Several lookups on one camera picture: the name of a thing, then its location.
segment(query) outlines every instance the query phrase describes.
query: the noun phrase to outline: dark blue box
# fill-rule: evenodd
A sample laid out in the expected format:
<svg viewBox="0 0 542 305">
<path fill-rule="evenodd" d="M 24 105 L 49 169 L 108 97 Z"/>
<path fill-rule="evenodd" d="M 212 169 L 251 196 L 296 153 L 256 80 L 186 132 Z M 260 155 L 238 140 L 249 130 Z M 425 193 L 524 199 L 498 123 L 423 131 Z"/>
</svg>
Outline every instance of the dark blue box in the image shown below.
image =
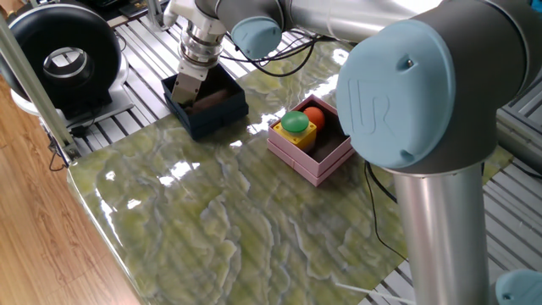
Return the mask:
<svg viewBox="0 0 542 305">
<path fill-rule="evenodd" d="M 198 140 L 248 114 L 245 91 L 220 65 L 209 70 L 196 102 L 181 106 L 171 100 L 177 75 L 162 80 L 169 109 L 186 128 L 192 139 Z"/>
</svg>

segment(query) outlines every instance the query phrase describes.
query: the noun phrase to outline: brown object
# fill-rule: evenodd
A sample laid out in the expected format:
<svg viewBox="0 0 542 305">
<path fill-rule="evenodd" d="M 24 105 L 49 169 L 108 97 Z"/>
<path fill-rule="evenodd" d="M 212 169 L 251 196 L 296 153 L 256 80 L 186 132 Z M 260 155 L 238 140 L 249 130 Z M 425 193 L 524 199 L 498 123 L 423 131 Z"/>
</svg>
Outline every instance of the brown object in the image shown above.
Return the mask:
<svg viewBox="0 0 542 305">
<path fill-rule="evenodd" d="M 201 100 L 194 103 L 192 107 L 185 108 L 186 114 L 193 115 L 210 108 L 214 105 L 218 105 L 230 96 L 230 92 L 227 89 L 215 92 Z"/>
<path fill-rule="evenodd" d="M 22 8 L 24 4 L 19 0 L 0 0 L 0 7 L 3 11 L 2 16 L 6 19 L 11 13 L 17 12 L 19 8 Z"/>
<path fill-rule="evenodd" d="M 0 304 L 139 304 L 48 143 L 0 78 Z"/>
</svg>

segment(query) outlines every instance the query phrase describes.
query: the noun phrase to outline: black cable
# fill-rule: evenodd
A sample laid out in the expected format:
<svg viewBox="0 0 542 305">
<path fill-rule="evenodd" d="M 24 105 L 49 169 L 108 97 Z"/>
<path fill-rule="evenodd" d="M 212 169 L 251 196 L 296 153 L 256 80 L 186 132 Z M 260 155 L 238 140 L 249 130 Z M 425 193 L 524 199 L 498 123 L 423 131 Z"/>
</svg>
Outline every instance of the black cable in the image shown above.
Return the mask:
<svg viewBox="0 0 542 305">
<path fill-rule="evenodd" d="M 523 169 L 523 168 L 521 168 L 521 167 L 519 167 L 519 166 L 517 166 L 517 165 L 516 165 L 516 167 L 517 167 L 519 170 L 521 170 L 523 173 L 527 174 L 528 176 L 533 177 L 533 178 L 536 178 L 536 179 L 542 180 L 542 175 L 535 174 L 535 173 L 530 172 L 530 171 L 528 171 L 528 170 L 526 170 L 526 169 Z"/>
<path fill-rule="evenodd" d="M 390 193 L 390 191 L 388 191 L 382 185 L 382 183 L 380 183 L 380 181 L 376 178 L 376 176 L 374 175 L 374 172 L 373 172 L 373 168 L 371 168 L 371 164 L 368 161 L 365 161 L 365 164 L 366 164 L 366 166 L 368 168 L 369 174 L 371 175 L 371 179 L 373 179 L 374 183 L 376 183 L 376 185 L 379 187 L 379 189 L 381 191 L 383 191 L 384 194 L 386 194 L 387 197 L 389 197 L 393 202 L 397 203 L 397 198 L 395 196 L 393 196 L 393 194 Z"/>
<path fill-rule="evenodd" d="M 290 76 L 290 75 L 293 75 L 293 74 L 297 73 L 297 71 L 299 71 L 300 69 L 303 68 L 303 66 L 305 66 L 305 64 L 308 62 L 308 59 L 309 59 L 309 58 L 311 57 L 311 55 L 312 55 L 312 51 L 314 51 L 314 44 L 315 44 L 315 43 L 313 43 L 313 44 L 311 45 L 311 48 L 308 50 L 308 54 L 307 54 L 307 56 L 305 57 L 305 59 L 303 60 L 303 62 L 302 62 L 299 66 L 297 66 L 297 68 L 293 69 L 292 71 L 290 71 L 290 72 L 288 72 L 288 73 L 284 73 L 284 74 L 279 75 L 279 74 L 275 74 L 275 73 L 272 73 L 272 72 L 267 71 L 266 69 L 262 68 L 262 66 L 260 66 L 258 63 L 253 63 L 253 62 L 251 62 L 251 64 L 252 64 L 254 67 L 256 67 L 256 69 L 259 69 L 259 70 L 262 71 L 264 74 L 269 75 L 269 76 L 273 76 L 273 77 L 286 77 L 286 76 Z"/>
<path fill-rule="evenodd" d="M 57 153 L 53 152 L 53 157 L 51 158 L 51 163 L 49 163 L 49 170 L 51 170 L 52 172 L 58 172 L 58 171 L 61 171 L 62 169 L 67 169 L 68 168 L 66 166 L 66 164 L 62 164 L 62 166 L 60 168 L 54 169 L 53 168 L 53 162 L 54 162 L 55 157 L 57 157 Z"/>
<path fill-rule="evenodd" d="M 371 181 L 369 181 L 369 179 L 367 177 L 367 168 L 368 168 L 368 166 L 370 167 L 369 162 L 365 161 L 365 165 L 363 166 L 363 173 L 365 174 L 365 181 L 367 182 L 367 185 L 369 187 L 369 194 L 371 194 L 371 203 L 373 204 L 374 232 L 376 233 L 376 237 L 379 239 L 380 243 L 382 243 L 385 247 L 387 247 L 392 252 L 394 252 L 395 254 L 400 256 L 402 259 L 407 260 L 407 258 L 405 258 L 403 255 L 401 255 L 399 252 L 397 252 L 394 248 L 388 246 L 388 244 L 386 244 L 382 240 L 382 238 L 380 238 L 379 225 L 378 225 L 378 221 L 377 221 L 377 217 L 376 217 L 376 207 L 374 206 L 373 190 L 371 189 Z"/>
<path fill-rule="evenodd" d="M 252 63 L 252 62 L 261 63 L 261 62 L 268 62 L 268 61 L 278 61 L 278 60 L 282 60 L 282 59 L 292 57 L 292 56 L 294 56 L 294 55 L 296 55 L 298 53 L 303 52 L 304 50 L 308 49 L 311 46 L 312 43 L 313 43 L 313 41 L 305 42 L 305 43 L 301 44 L 300 46 L 294 47 L 291 50 L 287 50 L 287 51 L 286 51 L 286 48 L 285 48 L 284 50 L 280 51 L 281 54 L 275 54 L 272 57 L 266 57 L 266 58 L 260 58 L 260 59 L 238 59 L 238 58 L 231 58 L 231 57 L 224 56 L 224 55 L 221 55 L 220 57 L 224 58 L 224 59 L 240 62 L 240 63 Z"/>
<path fill-rule="evenodd" d="M 92 125 L 94 125 L 94 123 L 96 122 L 96 117 L 102 112 L 103 110 L 103 104 L 100 106 L 100 110 L 97 111 L 97 113 L 94 112 L 94 109 L 91 108 L 91 117 L 93 117 L 91 123 L 87 126 L 83 126 L 83 124 L 85 123 L 85 121 L 87 121 L 90 117 L 86 117 L 84 119 L 80 119 L 78 120 L 77 122 L 74 122 L 68 126 L 66 126 L 66 128 L 69 128 L 73 125 L 77 125 L 77 124 L 82 124 L 81 126 L 77 126 L 75 128 L 73 128 L 70 133 L 72 134 L 72 136 L 74 137 L 83 137 L 85 136 L 85 133 L 86 131 L 91 128 Z"/>
<path fill-rule="evenodd" d="M 298 32 L 298 31 L 294 31 L 294 33 L 301 34 L 303 36 L 308 36 L 307 34 L 301 33 L 301 32 Z M 246 59 L 237 59 L 237 58 L 230 58 L 230 57 L 225 57 L 225 56 L 221 56 L 221 57 L 224 58 L 224 59 L 229 59 L 229 60 L 233 60 L 233 61 L 236 61 L 236 62 L 250 63 L 254 67 L 256 67 L 256 69 L 262 71 L 264 74 L 269 75 L 269 76 L 286 77 L 286 76 L 290 76 L 290 75 L 293 75 L 293 74 L 297 73 L 299 70 L 301 70 L 305 66 L 305 64 L 307 64 L 309 58 L 312 55 L 312 52 L 314 51 L 314 46 L 316 45 L 317 42 L 332 42 L 332 41 L 335 40 L 335 39 L 333 39 L 331 37 L 327 37 L 327 36 L 308 36 L 308 37 L 311 38 L 311 41 L 306 42 L 306 43 L 304 43 L 304 44 L 302 44 L 300 46 L 294 47 L 291 50 L 288 50 L 287 52 L 285 52 L 283 54 L 278 53 L 278 54 L 276 54 L 276 55 L 274 55 L 272 57 L 269 57 L 269 58 L 249 59 L 244 53 L 243 53 L 243 55 L 246 57 Z M 309 52 L 308 52 L 307 56 L 305 57 L 305 59 L 303 60 L 303 62 L 297 68 L 293 69 L 290 72 L 284 73 L 284 74 L 275 74 L 275 73 L 269 72 L 269 71 L 263 69 L 262 66 L 259 64 L 261 62 L 278 61 L 278 60 L 286 59 L 286 58 L 294 56 L 294 55 L 296 55 L 298 53 L 301 53 L 301 52 L 305 51 L 308 48 L 309 48 Z"/>
</svg>

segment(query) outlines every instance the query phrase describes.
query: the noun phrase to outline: marble table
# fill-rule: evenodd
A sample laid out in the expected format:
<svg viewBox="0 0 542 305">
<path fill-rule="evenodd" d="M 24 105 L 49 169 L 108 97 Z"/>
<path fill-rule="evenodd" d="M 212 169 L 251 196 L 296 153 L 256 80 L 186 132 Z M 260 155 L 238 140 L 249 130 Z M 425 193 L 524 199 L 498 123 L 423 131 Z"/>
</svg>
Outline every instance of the marble table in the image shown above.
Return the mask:
<svg viewBox="0 0 542 305">
<path fill-rule="evenodd" d="M 372 289 L 401 262 L 375 235 L 359 156 L 315 188 L 266 148 L 268 126 L 305 97 L 335 105 L 348 51 L 320 43 L 293 76 L 245 76 L 249 115 L 199 142 L 170 115 L 70 166 L 74 196 L 142 303 L 355 305 L 364 295 L 335 282 Z M 484 178 L 511 159 L 498 148 Z M 398 207 L 371 185 L 379 234 L 406 255 Z"/>
</svg>

